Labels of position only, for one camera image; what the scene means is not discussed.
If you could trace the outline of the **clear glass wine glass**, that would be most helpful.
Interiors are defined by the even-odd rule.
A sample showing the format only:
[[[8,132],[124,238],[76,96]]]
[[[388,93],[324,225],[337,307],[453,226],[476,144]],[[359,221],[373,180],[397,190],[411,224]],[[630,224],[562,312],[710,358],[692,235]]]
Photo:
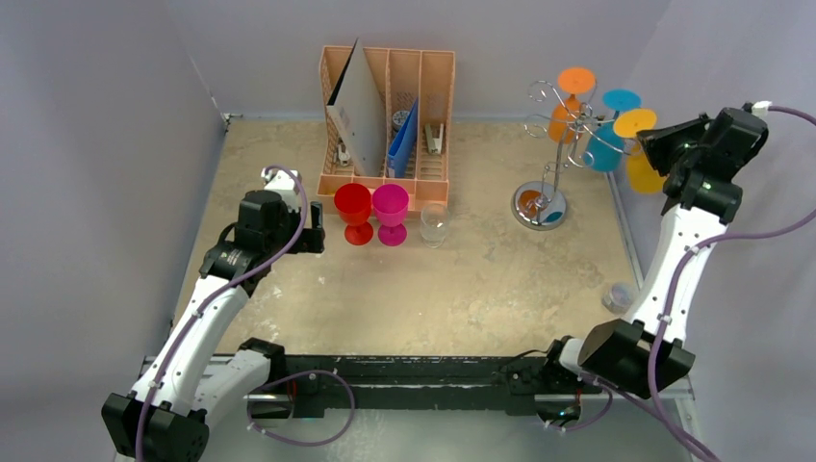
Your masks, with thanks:
[[[447,206],[431,203],[421,210],[421,238],[430,248],[440,247],[447,236],[450,213]]]

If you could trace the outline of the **chrome wine glass rack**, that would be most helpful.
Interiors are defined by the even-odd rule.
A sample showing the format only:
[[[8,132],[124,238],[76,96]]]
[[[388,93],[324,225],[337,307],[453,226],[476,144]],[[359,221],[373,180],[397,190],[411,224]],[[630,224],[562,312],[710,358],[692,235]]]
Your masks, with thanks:
[[[565,92],[548,81],[536,81],[528,87],[528,96],[535,102],[545,103],[555,100],[555,106],[567,98]],[[549,231],[562,224],[569,210],[568,200],[563,192],[561,177],[569,169],[591,169],[582,156],[589,141],[589,134],[601,123],[611,120],[610,116],[596,115],[591,105],[592,98],[581,101],[580,114],[568,126],[575,130],[570,144],[555,142],[548,136],[550,115],[528,116],[523,128],[534,139],[548,139],[555,143],[554,158],[545,162],[541,178],[518,186],[511,197],[514,218],[524,227],[534,231]]]

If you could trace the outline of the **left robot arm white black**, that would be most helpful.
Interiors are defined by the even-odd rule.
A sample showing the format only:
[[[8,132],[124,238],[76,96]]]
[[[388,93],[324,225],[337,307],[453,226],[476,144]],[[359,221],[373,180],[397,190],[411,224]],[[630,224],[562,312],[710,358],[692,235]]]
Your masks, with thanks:
[[[206,252],[191,300],[159,355],[123,396],[110,394],[102,419],[122,456],[197,461],[215,427],[242,397],[286,384],[284,349],[251,339],[211,377],[224,333],[283,255],[324,250],[323,210],[298,189],[248,192],[236,221]]]

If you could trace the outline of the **blue wine glass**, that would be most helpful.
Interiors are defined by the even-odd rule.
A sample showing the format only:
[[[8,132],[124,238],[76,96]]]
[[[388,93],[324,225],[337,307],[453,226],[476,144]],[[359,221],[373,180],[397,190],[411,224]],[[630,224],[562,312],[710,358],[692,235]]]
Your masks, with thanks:
[[[613,115],[589,134],[582,159],[591,169],[605,173],[615,170],[624,156],[625,141],[615,134],[614,122],[622,113],[639,109],[642,99],[632,90],[613,89],[603,95],[602,103]]]

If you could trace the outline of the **yellow wine glass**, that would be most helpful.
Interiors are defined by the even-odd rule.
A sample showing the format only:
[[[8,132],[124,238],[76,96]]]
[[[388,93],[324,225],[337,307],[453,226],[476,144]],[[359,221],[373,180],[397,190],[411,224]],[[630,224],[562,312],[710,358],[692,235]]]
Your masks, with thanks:
[[[633,109],[620,115],[613,124],[614,133],[625,141],[625,173],[630,188],[641,194],[661,193],[665,178],[650,165],[636,135],[655,127],[657,114],[651,109]]]

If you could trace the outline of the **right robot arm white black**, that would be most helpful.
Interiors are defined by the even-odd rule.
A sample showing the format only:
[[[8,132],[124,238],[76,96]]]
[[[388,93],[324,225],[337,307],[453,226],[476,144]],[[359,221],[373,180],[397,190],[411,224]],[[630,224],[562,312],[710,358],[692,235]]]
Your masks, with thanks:
[[[585,338],[567,337],[540,377],[562,392],[584,373],[640,398],[651,398],[691,371],[684,347],[690,305],[714,247],[742,203],[736,173],[764,146],[768,106],[726,107],[717,115],[665,128],[654,115],[629,112],[614,125],[632,139],[649,166],[665,177],[657,249],[646,279],[625,314],[595,326]]]

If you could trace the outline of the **pink wine glass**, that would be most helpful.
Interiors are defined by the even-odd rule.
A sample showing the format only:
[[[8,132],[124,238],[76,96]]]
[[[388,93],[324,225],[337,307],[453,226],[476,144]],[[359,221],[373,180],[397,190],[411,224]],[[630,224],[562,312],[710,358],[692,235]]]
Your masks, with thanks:
[[[409,193],[397,184],[386,184],[372,195],[372,208],[379,221],[378,240],[386,246],[399,246],[407,238],[404,221],[410,202]]]

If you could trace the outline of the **red wine glass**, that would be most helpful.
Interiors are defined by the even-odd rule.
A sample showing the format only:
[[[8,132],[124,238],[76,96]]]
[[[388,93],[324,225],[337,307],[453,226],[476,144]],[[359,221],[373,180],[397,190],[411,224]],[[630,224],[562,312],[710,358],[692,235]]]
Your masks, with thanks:
[[[337,189],[333,202],[345,224],[345,240],[352,245],[367,244],[373,237],[370,190],[361,184],[346,184]]]

